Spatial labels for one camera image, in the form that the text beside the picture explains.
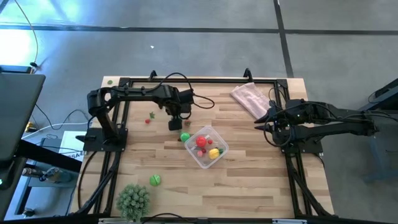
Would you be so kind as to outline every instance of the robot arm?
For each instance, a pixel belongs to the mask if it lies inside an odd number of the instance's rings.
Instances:
[[[264,123],[255,128],[271,133],[273,141],[278,145],[303,144],[343,133],[371,136],[378,131],[373,120],[362,111],[338,109],[328,103],[303,99],[288,100],[284,110],[273,106],[255,123]],[[322,125],[312,128],[300,125],[305,123]]]
[[[110,94],[110,99],[105,100],[105,96]],[[109,111],[122,101],[153,101],[159,108],[165,107],[166,113],[172,116],[169,121],[169,129],[179,130],[182,128],[181,113],[191,113],[193,104],[193,91],[179,91],[169,85],[159,85],[155,88],[146,90],[141,88],[112,87],[93,90],[87,95],[88,112],[97,117],[103,128],[105,139],[117,139],[118,129],[115,123],[109,118]]]

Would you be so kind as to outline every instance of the pink cloth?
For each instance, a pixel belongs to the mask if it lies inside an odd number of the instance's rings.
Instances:
[[[270,108],[268,97],[264,96],[253,82],[237,86],[231,96],[244,106],[256,119],[263,117]]]

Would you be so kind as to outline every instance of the red toy fruit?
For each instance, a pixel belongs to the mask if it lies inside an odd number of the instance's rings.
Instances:
[[[206,139],[203,136],[197,137],[197,146],[205,147],[206,146]]]

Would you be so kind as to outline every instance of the green ball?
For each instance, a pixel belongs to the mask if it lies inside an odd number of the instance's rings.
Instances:
[[[149,183],[154,187],[158,186],[160,184],[160,176],[157,174],[153,175],[149,178]]]
[[[182,142],[185,142],[190,138],[190,135],[188,133],[181,133],[180,139]]]

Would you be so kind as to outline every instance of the wooden tabletop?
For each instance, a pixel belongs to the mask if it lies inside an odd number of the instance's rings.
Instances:
[[[104,77],[102,86],[119,83],[120,77]],[[307,99],[302,78],[288,78],[290,98]],[[151,87],[155,83],[135,83],[134,86]],[[169,83],[180,91],[185,83]],[[150,192],[150,214],[172,212],[183,217],[217,218],[288,218],[293,217],[292,199],[284,156],[280,149],[270,146],[261,131],[255,130],[255,120],[229,93],[239,84],[192,83],[195,93],[210,97],[216,103],[210,110],[192,106],[191,125],[182,131],[191,135],[211,125],[227,142],[229,151],[209,169],[202,169],[177,141],[180,131],[169,131],[170,116],[153,102],[131,102],[127,128],[129,135],[123,152],[115,189],[111,215],[120,216],[116,209],[118,193],[127,184],[145,185]],[[270,84],[256,84],[268,95]],[[199,105],[210,106],[201,98]],[[123,112],[121,104],[119,119]],[[155,119],[146,124],[149,113]],[[97,153],[88,165],[81,187],[84,203],[98,185],[104,153]],[[325,171],[319,158],[303,155],[307,184],[324,208],[333,213]],[[159,174],[162,183],[149,184],[149,177]],[[104,191],[103,211],[108,187]],[[71,212],[77,210],[74,195]],[[301,191],[300,208],[304,210]]]

